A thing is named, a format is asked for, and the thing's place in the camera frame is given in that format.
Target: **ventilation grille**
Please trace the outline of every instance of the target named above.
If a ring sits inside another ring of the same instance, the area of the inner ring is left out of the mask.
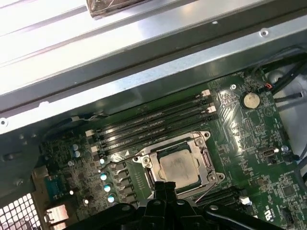
[[[0,208],[0,230],[40,230],[37,211],[31,194]]]

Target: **green circuit board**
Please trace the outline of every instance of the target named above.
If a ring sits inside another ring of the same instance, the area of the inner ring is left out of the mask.
[[[43,143],[48,186],[53,180],[65,185],[53,189],[50,199],[70,197],[69,191],[77,188],[79,220],[116,202],[137,205],[152,190],[144,168],[133,160],[135,155],[163,140],[208,131],[206,145],[213,165],[225,175],[208,194],[231,186],[244,189],[252,202],[244,209],[248,214],[285,229],[307,229],[306,196],[293,173],[296,162],[289,161],[292,151],[273,96],[259,90],[264,81],[262,73],[252,78],[239,72],[89,122]],[[260,104],[247,109],[242,96],[256,91]],[[212,106],[215,110],[204,113]],[[263,155],[268,148],[275,150],[269,157]],[[84,204],[88,196],[93,201]]]

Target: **motherboard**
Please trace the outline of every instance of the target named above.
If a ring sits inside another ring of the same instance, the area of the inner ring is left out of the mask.
[[[42,144],[51,202],[78,220],[138,205],[156,181],[179,198],[216,202],[284,229],[307,229],[307,196],[273,96],[259,71],[239,72],[120,113]]]

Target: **cpu socket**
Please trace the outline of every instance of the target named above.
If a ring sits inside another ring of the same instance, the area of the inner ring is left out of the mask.
[[[190,132],[145,147],[134,158],[141,163],[150,187],[154,182],[176,182],[179,198],[206,193],[219,184],[225,175],[216,173],[206,140],[210,132]]]

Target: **black cable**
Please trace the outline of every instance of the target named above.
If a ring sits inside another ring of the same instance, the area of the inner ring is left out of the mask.
[[[307,182],[307,173],[304,174],[304,176],[303,176],[303,181],[304,181],[304,183]]]
[[[275,95],[284,87],[286,87],[290,82],[292,82],[299,74],[307,70],[307,59],[297,63],[289,72],[287,72],[283,77],[278,79],[274,84],[274,88],[271,90],[272,94]]]
[[[302,178],[301,170],[306,165],[307,165],[307,157],[302,159],[302,161],[297,165],[297,168],[294,170],[294,175],[297,179],[297,183],[305,192],[307,192],[307,186],[305,185],[305,182]]]
[[[299,158],[302,160],[306,156],[307,153],[307,144],[305,145],[305,148],[302,151],[302,154],[299,156]]]
[[[284,49],[281,49],[279,51],[277,51],[276,53],[266,57],[265,59],[263,59],[251,72],[251,76],[254,77],[255,76],[255,73],[257,70],[260,69],[260,67],[262,67],[264,64],[270,62],[271,60],[274,60],[275,58],[277,58],[279,55],[283,54],[283,53],[286,53],[288,51],[292,51],[294,49],[299,49],[299,50],[302,50],[304,51],[305,53],[307,53],[307,48],[305,48],[306,44],[299,44],[299,45],[293,45],[293,46],[289,46],[287,48],[284,48]]]
[[[298,93],[293,93],[285,97],[274,98],[274,101],[276,103],[281,103],[281,102],[287,102],[287,101],[295,100],[295,99],[302,98],[302,97],[303,95],[300,92],[298,92]]]
[[[270,62],[269,64],[265,64],[261,67],[261,69],[264,72],[264,74],[267,74],[281,67],[293,65],[306,58],[307,58],[307,53],[300,53],[300,54],[292,55],[289,57],[281,58],[277,61]]]

